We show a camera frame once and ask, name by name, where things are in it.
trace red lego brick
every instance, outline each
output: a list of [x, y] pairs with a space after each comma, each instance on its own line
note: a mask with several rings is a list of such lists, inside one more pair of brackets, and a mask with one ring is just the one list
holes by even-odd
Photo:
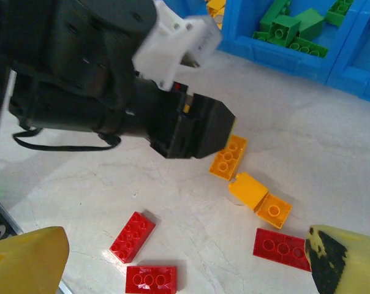
[[126, 294], [175, 294], [177, 292], [177, 267], [128, 266], [126, 269]]
[[305, 240], [262, 228], [257, 229], [253, 255], [274, 262], [290, 265], [305, 271], [311, 271], [305, 256]]
[[111, 245], [110, 251], [123, 263], [132, 262], [154, 227], [155, 224], [144, 215], [134, 213]]

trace green lego brick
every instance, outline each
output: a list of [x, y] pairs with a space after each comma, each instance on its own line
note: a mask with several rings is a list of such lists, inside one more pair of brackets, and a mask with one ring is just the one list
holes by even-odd
[[325, 18], [315, 9], [310, 8], [305, 10], [294, 18], [301, 21], [298, 37], [306, 40], [313, 40], [321, 35]]
[[290, 14], [290, 5], [291, 0], [275, 0], [260, 20], [260, 31], [269, 32], [272, 21], [276, 17]]
[[328, 54], [328, 48], [299, 37], [294, 38], [289, 48], [321, 58], [325, 58]]
[[267, 41], [272, 44], [287, 47], [295, 38], [300, 25], [300, 20], [286, 15], [280, 15], [272, 22]]
[[266, 41], [268, 38], [267, 32], [254, 32], [252, 38], [260, 41]]
[[325, 20], [331, 25], [340, 26], [349, 11], [353, 0], [337, 0], [327, 12]]

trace robotic arm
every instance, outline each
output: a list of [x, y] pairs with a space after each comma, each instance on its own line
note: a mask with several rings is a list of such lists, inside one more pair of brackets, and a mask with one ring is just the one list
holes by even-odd
[[[132, 58], [156, 21], [152, 0], [0, 0], [0, 114], [12, 69], [17, 79], [9, 110], [25, 130], [14, 135], [17, 143], [96, 151], [114, 148], [122, 135], [138, 135], [166, 158], [203, 158], [223, 149], [235, 117], [222, 102], [188, 95], [179, 83], [159, 85], [149, 67], [148, 80], [135, 71]], [[20, 139], [44, 128], [95, 132], [109, 147]]]

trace black cable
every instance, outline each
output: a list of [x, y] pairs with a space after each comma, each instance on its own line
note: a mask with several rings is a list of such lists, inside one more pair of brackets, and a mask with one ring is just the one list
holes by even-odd
[[45, 146], [30, 144], [19, 138], [31, 138], [39, 135], [42, 129], [27, 130], [13, 134], [13, 139], [22, 147], [38, 150], [38, 151], [62, 151], [62, 152], [88, 152], [88, 151], [106, 151], [117, 147], [121, 143], [121, 139], [114, 135], [103, 135], [99, 134], [99, 138], [105, 141], [109, 146], [107, 147], [94, 147], [94, 146]]

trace white floor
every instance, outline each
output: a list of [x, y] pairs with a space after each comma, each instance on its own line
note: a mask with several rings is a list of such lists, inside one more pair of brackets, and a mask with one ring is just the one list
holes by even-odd
[[[293, 205], [282, 233], [328, 224], [370, 235], [369, 102], [219, 52], [178, 81], [237, 115], [234, 133], [249, 140], [240, 172]], [[66, 229], [76, 294], [124, 293], [126, 267], [108, 248], [134, 211], [157, 227], [133, 264], [178, 265], [180, 293], [317, 293], [309, 273], [252, 256], [256, 228], [272, 228], [208, 173], [214, 156], [165, 160], [126, 137], [104, 153], [38, 153], [12, 141], [17, 131], [5, 115], [0, 201], [26, 232]], [[38, 141], [99, 143], [50, 130]]]

